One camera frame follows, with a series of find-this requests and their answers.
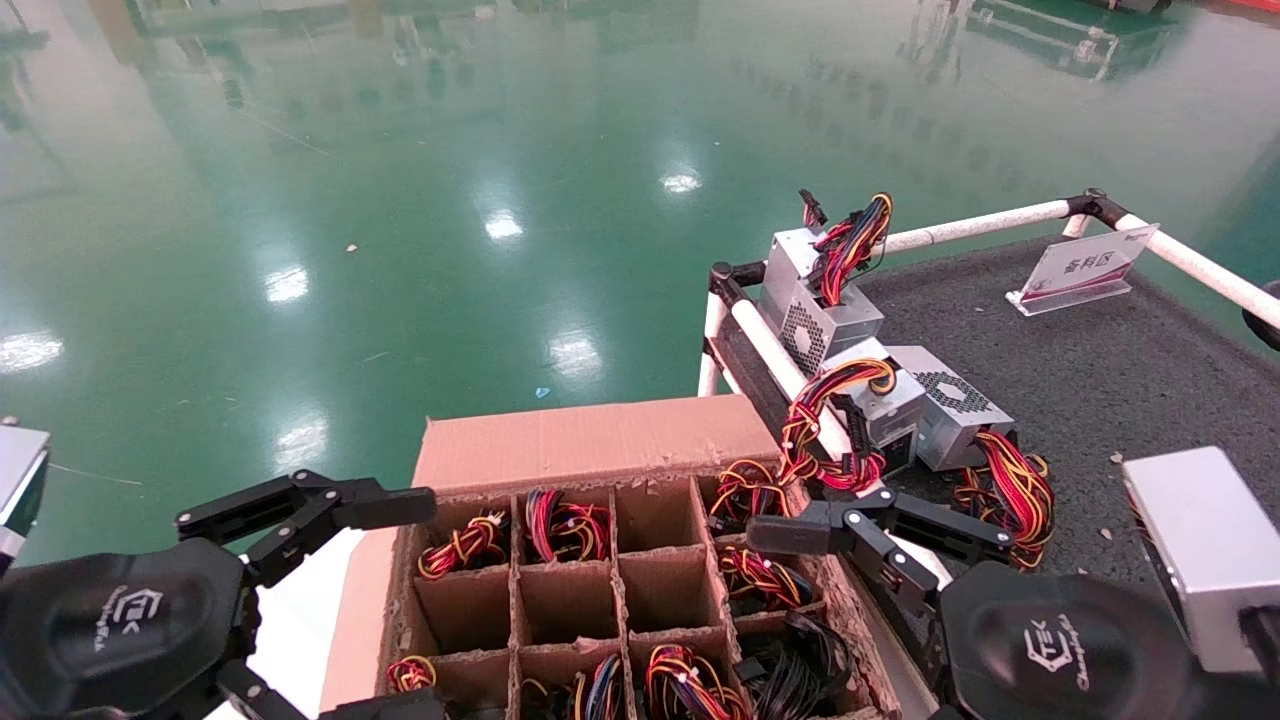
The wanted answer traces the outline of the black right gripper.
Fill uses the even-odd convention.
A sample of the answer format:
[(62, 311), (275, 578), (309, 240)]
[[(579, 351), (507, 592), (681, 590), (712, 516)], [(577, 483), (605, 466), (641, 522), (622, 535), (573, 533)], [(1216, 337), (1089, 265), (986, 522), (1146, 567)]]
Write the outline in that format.
[[(936, 611), (945, 651), (938, 717), (1216, 714), (1213, 685), (1162, 600), (1085, 574), (1016, 573), (1004, 566), (1012, 536), (987, 521), (884, 488), (854, 501), (812, 501), (795, 518), (756, 515), (746, 537), (758, 553), (846, 553), (900, 606)], [(906, 543), (983, 564), (943, 589)]]

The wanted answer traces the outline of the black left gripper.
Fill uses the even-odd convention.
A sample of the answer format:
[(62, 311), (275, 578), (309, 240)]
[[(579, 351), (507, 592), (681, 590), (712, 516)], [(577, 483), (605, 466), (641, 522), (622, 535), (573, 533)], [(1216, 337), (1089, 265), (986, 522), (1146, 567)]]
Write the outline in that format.
[[(252, 585), (274, 587), (342, 530), (420, 525), (436, 511), (430, 488), (298, 470), (179, 512), (183, 542), (169, 550), (12, 570), (3, 716), (202, 719), (227, 700), (246, 719), (307, 719), (242, 662), (260, 621)], [(256, 534), (246, 565), (220, 547)], [(445, 719), (445, 706), (428, 687), (319, 719)]]

